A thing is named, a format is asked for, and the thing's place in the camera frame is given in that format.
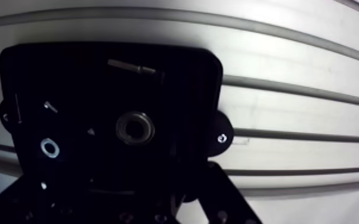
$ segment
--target bearing hole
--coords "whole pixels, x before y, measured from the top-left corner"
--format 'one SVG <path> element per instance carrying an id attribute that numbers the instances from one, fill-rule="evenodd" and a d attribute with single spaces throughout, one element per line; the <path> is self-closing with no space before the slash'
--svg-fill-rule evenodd
<path id="1" fill-rule="evenodd" d="M 142 124 L 133 120 L 126 124 L 125 132 L 133 138 L 141 138 L 144 135 Z"/>
<path id="2" fill-rule="evenodd" d="M 54 153 L 55 153 L 55 148 L 54 148 L 54 146 L 53 146 L 52 144 L 50 144 L 50 143 L 46 143 L 46 144 L 45 144 L 45 149 L 46 149 L 46 151 L 47 151 L 48 153 L 50 153 L 50 154 L 54 154 Z"/>

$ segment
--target black metal plate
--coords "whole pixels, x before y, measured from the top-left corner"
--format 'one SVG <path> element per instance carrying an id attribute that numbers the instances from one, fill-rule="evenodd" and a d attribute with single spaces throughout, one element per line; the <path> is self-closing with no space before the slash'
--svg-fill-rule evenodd
<path id="1" fill-rule="evenodd" d="M 164 81 L 108 66 L 108 59 L 163 71 Z M 47 183 L 35 198 L 71 207 L 76 203 L 74 211 L 84 208 L 78 195 L 89 189 L 141 191 L 153 198 L 177 183 L 192 183 L 193 175 L 183 173 L 197 172 L 206 162 L 206 134 L 222 81 L 220 62 L 206 50 L 132 43 L 25 44 L 3 50 L 0 74 L 25 181 L 34 188 Z M 58 112 L 45 108 L 46 101 Z M 134 110 L 146 113 L 156 127 L 155 137 L 141 147 L 124 144 L 115 134 L 118 117 Z M 88 133 L 90 128 L 95 135 Z M 45 138 L 58 144 L 57 158 L 41 151 Z"/>

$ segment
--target metal washer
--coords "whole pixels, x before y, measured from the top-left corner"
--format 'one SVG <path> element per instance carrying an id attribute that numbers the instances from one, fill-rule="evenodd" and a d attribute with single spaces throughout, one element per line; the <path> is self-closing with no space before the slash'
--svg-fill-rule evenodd
<path id="1" fill-rule="evenodd" d="M 50 144 L 54 147 L 54 152 L 53 153 L 49 153 L 46 150 L 46 145 Z M 60 154 L 60 148 L 58 147 L 58 145 L 50 138 L 45 138 L 41 141 L 41 149 L 42 152 L 49 158 L 56 158 L 59 154 Z"/>

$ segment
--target black round knob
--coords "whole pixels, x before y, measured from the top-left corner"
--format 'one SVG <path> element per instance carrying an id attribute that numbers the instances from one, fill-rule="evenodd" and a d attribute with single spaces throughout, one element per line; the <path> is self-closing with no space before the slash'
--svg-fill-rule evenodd
<path id="1" fill-rule="evenodd" d="M 234 139 L 234 128 L 228 117 L 217 111 L 208 133 L 207 155 L 213 157 L 225 152 Z"/>

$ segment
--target small screw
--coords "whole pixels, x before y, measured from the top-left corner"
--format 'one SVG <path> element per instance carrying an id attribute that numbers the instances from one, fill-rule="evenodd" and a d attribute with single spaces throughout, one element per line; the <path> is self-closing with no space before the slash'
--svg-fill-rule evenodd
<path id="1" fill-rule="evenodd" d="M 27 215 L 25 216 L 25 219 L 26 219 L 26 220 L 29 220 L 29 219 L 31 219 L 31 218 L 33 218 L 33 214 L 32 214 L 32 212 L 30 211 L 29 214 L 27 214 Z"/>
<path id="2" fill-rule="evenodd" d="M 220 219 L 221 223 L 224 224 L 228 219 L 228 214 L 225 211 L 219 211 L 217 217 Z"/>
<path id="3" fill-rule="evenodd" d="M 119 219 L 120 221 L 129 224 L 134 219 L 134 216 L 130 213 L 124 212 L 120 214 Z"/>
<path id="4" fill-rule="evenodd" d="M 7 114 L 3 114 L 3 120 L 5 120 L 6 122 L 8 122 Z"/>
<path id="5" fill-rule="evenodd" d="M 90 129 L 88 130 L 88 134 L 90 134 L 90 135 L 95 135 L 95 130 L 93 130 L 93 128 L 90 128 Z"/>
<path id="6" fill-rule="evenodd" d="M 227 136 L 224 135 L 224 134 L 221 134 L 221 135 L 219 135 L 219 136 L 217 137 L 217 141 L 218 141 L 219 143 L 225 143 L 225 142 L 227 141 Z"/>
<path id="7" fill-rule="evenodd" d="M 43 104 L 43 106 L 44 106 L 46 109 L 52 110 L 52 111 L 55 112 L 56 114 L 58 113 L 58 110 L 57 110 L 55 107 L 53 107 L 53 105 L 51 105 L 51 104 L 49 103 L 49 101 L 46 101 L 46 102 Z"/>
<path id="8" fill-rule="evenodd" d="M 156 222 L 163 224 L 167 221 L 167 216 L 165 216 L 163 214 L 157 214 L 154 216 L 154 219 Z"/>
<path id="9" fill-rule="evenodd" d="M 42 182 L 42 183 L 41 183 L 41 186 L 42 186 L 42 189 L 43 189 L 43 190 L 46 190 L 47 185 L 46 185 L 46 183 L 45 183 L 45 182 Z"/>

